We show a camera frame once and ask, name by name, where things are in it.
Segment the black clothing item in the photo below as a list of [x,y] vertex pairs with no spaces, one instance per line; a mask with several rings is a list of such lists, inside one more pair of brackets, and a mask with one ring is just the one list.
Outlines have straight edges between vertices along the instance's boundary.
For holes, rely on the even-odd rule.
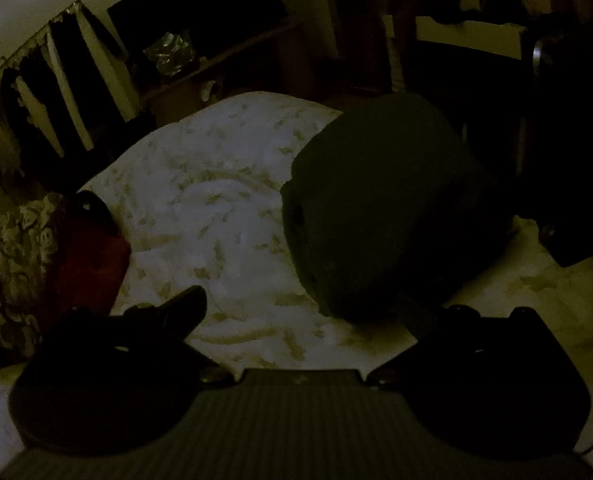
[[513,170],[479,110],[403,94],[307,142],[281,188],[296,274],[321,314],[361,330],[429,330],[507,255]]

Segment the dark red garment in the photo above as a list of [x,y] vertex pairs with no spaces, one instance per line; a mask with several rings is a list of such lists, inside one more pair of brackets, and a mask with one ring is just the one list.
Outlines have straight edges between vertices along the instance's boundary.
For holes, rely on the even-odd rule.
[[107,315],[129,265],[129,242],[118,220],[94,192],[66,196],[52,217],[56,252],[46,295],[57,312]]

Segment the skull-print fabric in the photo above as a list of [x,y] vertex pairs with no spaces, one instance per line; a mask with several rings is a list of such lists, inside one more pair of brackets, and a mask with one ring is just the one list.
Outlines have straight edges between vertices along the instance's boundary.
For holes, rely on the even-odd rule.
[[0,352],[31,356],[54,299],[63,197],[49,193],[0,216]]

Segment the white leaf-print bedsheet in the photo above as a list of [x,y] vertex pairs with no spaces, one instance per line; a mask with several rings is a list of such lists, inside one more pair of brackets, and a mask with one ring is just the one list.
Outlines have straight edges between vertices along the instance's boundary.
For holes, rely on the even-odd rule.
[[[248,367],[369,373],[411,348],[402,327],[362,334],[322,315],[290,258],[280,186],[298,151],[336,117],[290,96],[242,94],[148,134],[93,177],[88,188],[132,246],[115,312],[202,285],[208,317],[188,342],[234,374]],[[487,315],[533,307],[593,400],[593,260],[559,268],[531,220],[512,218],[509,235],[501,262],[461,300]],[[593,464],[593,408],[577,449]]]

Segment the dark wooden shelf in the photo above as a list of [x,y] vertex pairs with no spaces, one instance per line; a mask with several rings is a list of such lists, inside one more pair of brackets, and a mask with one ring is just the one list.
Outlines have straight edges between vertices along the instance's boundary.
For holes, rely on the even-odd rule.
[[211,84],[317,99],[335,40],[327,0],[120,0],[108,10],[141,102]]

